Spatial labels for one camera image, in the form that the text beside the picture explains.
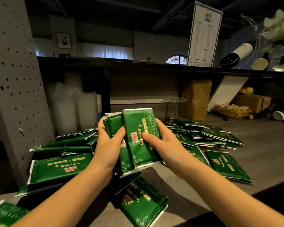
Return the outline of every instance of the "white curtain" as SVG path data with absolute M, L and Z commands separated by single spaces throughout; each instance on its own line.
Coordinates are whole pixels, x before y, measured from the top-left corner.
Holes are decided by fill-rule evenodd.
M 77 42 L 78 55 L 82 57 L 103 57 L 133 59 L 133 48 Z
M 37 57 L 53 57 L 53 41 L 51 39 L 33 38 Z

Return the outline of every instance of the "person's left hand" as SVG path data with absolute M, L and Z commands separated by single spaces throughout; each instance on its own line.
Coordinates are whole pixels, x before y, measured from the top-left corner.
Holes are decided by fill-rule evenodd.
M 98 141 L 95 150 L 95 155 L 90 163 L 93 167 L 101 168 L 103 170 L 108 170 L 110 173 L 110 178 L 112 177 L 113 169 L 118 160 L 121 141 L 125 136 L 125 128 L 121 127 L 112 139 L 109 138 L 105 131 L 105 126 L 103 124 L 103 119 L 98 123 Z

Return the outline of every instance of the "framed picture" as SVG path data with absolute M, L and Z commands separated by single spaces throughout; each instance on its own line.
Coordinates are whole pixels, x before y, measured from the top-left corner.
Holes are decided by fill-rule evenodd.
M 58 39 L 58 47 L 71 49 L 71 35 L 65 33 L 56 33 Z

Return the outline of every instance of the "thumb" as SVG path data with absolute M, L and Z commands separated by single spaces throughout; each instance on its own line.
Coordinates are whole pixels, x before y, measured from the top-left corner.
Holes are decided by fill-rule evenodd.
M 116 144 L 120 144 L 122 139 L 124 138 L 125 136 L 125 128 L 124 126 L 122 126 L 118 131 L 117 133 L 114 135 L 114 137 L 111 139 L 111 141 L 113 143 L 116 143 Z
M 146 132 L 142 133 L 142 137 L 146 142 L 154 146 L 156 149 L 160 149 L 160 147 L 164 144 L 164 142 L 161 139 L 159 139 L 157 136 L 151 135 Z

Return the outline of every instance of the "menu sign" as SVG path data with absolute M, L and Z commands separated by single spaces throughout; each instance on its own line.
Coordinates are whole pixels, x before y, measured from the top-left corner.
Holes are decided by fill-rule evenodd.
M 188 66 L 212 66 L 222 14 L 222 11 L 195 2 L 187 59 Z

